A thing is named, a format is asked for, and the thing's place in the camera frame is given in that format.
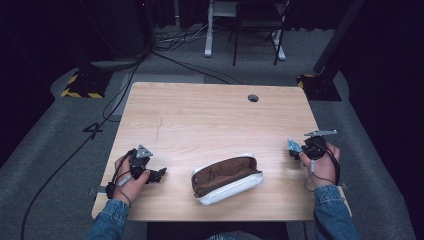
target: brown pencil case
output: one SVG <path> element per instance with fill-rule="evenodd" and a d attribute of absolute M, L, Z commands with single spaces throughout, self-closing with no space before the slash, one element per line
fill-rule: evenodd
<path fill-rule="evenodd" d="M 250 189 L 263 180 L 253 155 L 243 155 L 196 168 L 191 177 L 194 196 L 203 205 Z"/>

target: chair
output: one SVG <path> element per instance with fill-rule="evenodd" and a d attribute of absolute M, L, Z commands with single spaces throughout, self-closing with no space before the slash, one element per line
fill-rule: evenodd
<path fill-rule="evenodd" d="M 272 40 L 272 33 L 280 30 L 280 36 L 277 44 L 277 51 L 275 54 L 274 65 L 277 64 L 278 52 L 281 48 L 281 42 L 284 32 L 284 15 L 287 12 L 288 6 L 280 14 L 277 6 L 266 0 L 240 0 L 236 6 L 236 17 L 234 20 L 234 27 L 231 30 L 228 41 L 231 41 L 233 32 L 235 32 L 234 42 L 234 58 L 233 66 L 236 65 L 237 47 L 239 40 L 239 32 L 243 30 L 250 30 L 254 32 L 270 32 L 266 41 Z"/>

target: gray carpet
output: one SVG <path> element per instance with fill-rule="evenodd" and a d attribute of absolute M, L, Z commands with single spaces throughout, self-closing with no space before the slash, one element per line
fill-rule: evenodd
<path fill-rule="evenodd" d="M 283 48 L 287 60 L 273 63 L 273 51 L 267 47 L 242 49 L 237 66 L 232 66 L 232 42 L 228 32 L 215 34 L 211 58 L 204 58 L 204 38 L 173 51 L 159 52 L 169 58 L 213 71 L 202 74 L 176 65 L 153 54 L 137 69 L 137 75 L 203 75 L 204 83 L 222 84 L 219 76 L 231 84 L 295 86 L 296 77 L 312 73 L 312 67 L 330 40 L 332 31 L 289 31 Z M 129 70 L 114 73 L 104 99 L 60 97 L 75 69 L 59 78 L 51 87 L 56 101 L 41 117 L 19 147 L 0 169 L 0 239 L 20 236 L 25 211 L 40 186 L 87 139 L 82 130 L 103 121 L 113 97 L 126 81 Z M 369 137 L 348 101 L 349 90 L 343 76 L 335 79 L 342 102 L 310 102 L 320 129 L 337 129 L 328 138 L 340 147 L 341 182 L 353 221 L 364 239 L 415 239 L 409 216 L 395 183 L 386 171 Z M 119 115 L 112 116 L 119 120 Z M 93 219 L 94 203 L 87 194 L 98 186 L 119 123 L 107 122 L 94 140 L 87 144 L 51 180 L 33 205 L 25 228 L 26 239 L 81 239 Z M 291 239 L 304 239 L 301 222 L 287 223 Z M 146 224 L 128 222 L 125 239 L 145 239 Z M 306 223 L 308 239 L 314 239 L 313 222 Z"/>

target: hand-mounted device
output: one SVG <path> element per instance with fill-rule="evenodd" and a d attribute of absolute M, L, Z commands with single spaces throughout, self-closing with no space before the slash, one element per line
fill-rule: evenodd
<path fill-rule="evenodd" d="M 304 152 L 311 160 L 318 160 L 327 153 L 333 162 L 334 169 L 336 171 L 335 184 L 338 185 L 340 180 L 340 164 L 334 157 L 331 150 L 328 149 L 327 141 L 323 137 L 325 135 L 331 134 L 337 134 L 337 131 L 313 131 L 310 133 L 305 133 L 304 136 L 309 136 L 310 138 L 306 139 L 305 145 L 302 146 L 299 146 L 297 143 L 289 139 L 289 153 L 290 157 L 293 157 L 295 160 L 300 160 L 299 153 L 301 152 Z"/>
<path fill-rule="evenodd" d="M 115 192 L 116 187 L 116 181 L 121 176 L 116 176 L 119 172 L 119 169 L 121 168 L 123 162 L 127 159 L 127 157 L 130 156 L 129 163 L 130 163 L 130 173 L 131 176 L 137 180 L 141 174 L 147 170 L 146 165 L 150 160 L 150 157 L 153 156 L 153 154 L 145 148 L 143 145 L 139 145 L 138 149 L 133 148 L 132 150 L 128 151 L 127 154 L 125 154 L 122 157 L 121 162 L 119 163 L 118 167 L 115 170 L 115 174 L 113 175 L 112 181 L 110 181 L 106 187 L 106 195 L 109 199 L 113 198 L 113 193 Z M 146 181 L 146 184 L 149 184 L 151 182 L 159 183 L 162 179 L 162 176 L 165 175 L 166 168 L 162 168 L 159 171 L 150 170 L 149 178 Z M 127 181 L 123 181 L 122 183 L 119 183 L 118 187 L 121 187 L 124 185 Z"/>

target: table top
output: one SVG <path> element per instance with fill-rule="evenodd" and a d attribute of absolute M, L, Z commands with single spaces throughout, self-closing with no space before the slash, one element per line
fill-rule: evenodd
<path fill-rule="evenodd" d="M 259 100 L 251 102 L 254 94 Z M 145 185 L 130 220 L 291 221 L 312 220 L 314 196 L 304 187 L 303 165 L 290 158 L 287 139 L 298 143 L 317 130 L 303 90 L 297 87 L 187 83 L 134 83 L 101 185 L 114 162 L 142 144 L 153 156 L 147 167 L 168 170 Z M 191 173 L 200 166 L 252 153 L 261 184 L 204 206 L 193 196 Z M 95 217 L 107 197 L 99 194 Z"/>

